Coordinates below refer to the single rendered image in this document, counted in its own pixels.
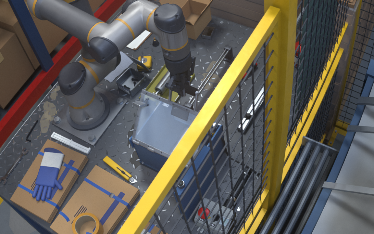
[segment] wrench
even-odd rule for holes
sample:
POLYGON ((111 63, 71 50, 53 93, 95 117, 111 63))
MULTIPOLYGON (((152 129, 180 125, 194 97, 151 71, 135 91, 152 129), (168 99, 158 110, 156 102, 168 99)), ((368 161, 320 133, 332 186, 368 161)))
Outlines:
POLYGON ((23 149, 21 152, 21 155, 15 160, 15 163, 12 165, 12 167, 8 170, 8 172, 0 179, 1 181, 4 181, 4 184, 6 184, 6 180, 8 179, 9 175, 14 171, 15 167, 18 165, 18 163, 21 161, 21 159, 24 157, 24 155, 28 154, 28 150, 23 149))

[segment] robotic arm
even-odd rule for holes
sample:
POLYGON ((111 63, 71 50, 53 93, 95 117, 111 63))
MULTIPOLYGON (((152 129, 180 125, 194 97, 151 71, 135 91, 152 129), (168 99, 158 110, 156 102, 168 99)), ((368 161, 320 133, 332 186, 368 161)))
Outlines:
POLYGON ((179 6, 157 6, 147 0, 127 0, 122 7, 122 15, 107 24, 95 18, 87 6, 81 6, 86 3, 87 0, 75 0, 71 4, 62 0, 27 0, 37 18, 48 20, 77 37, 83 47, 84 60, 96 61, 98 66, 107 65, 114 58, 117 61, 113 64, 119 64, 120 50, 144 30, 156 34, 171 77, 166 87, 181 96, 186 93, 195 95, 197 89, 190 86, 195 58, 190 53, 185 18, 179 6))

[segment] glove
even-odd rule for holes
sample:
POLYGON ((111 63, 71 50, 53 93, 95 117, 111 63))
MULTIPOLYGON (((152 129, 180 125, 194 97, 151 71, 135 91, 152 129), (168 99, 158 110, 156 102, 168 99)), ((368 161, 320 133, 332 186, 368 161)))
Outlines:
POLYGON ((52 195, 52 189, 57 187, 62 190, 63 187, 58 182, 58 172, 60 171, 63 162, 64 154, 57 152, 44 151, 43 160, 40 164, 37 179, 35 181, 35 188, 32 194, 37 201, 45 201, 52 195))

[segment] white glove cuff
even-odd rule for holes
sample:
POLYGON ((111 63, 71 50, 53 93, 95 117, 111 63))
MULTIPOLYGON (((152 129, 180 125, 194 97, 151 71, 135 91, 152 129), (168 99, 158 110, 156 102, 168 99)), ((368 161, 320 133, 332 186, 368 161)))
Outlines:
POLYGON ((64 154, 44 152, 43 160, 40 166, 50 166, 60 169, 63 163, 64 154))

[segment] red beam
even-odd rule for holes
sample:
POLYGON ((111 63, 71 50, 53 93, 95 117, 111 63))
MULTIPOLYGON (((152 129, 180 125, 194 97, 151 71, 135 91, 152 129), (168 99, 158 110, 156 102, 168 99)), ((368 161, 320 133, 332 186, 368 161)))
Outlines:
MULTIPOLYGON (((95 17, 102 21, 107 21, 124 2, 125 0, 107 0, 95 12, 95 17)), ((80 49, 79 40, 72 37, 54 56, 53 67, 47 72, 41 71, 27 89, 25 89, 24 93, 0 121, 0 148, 28 111, 47 90, 47 87, 53 83, 61 69, 73 59, 80 49)))

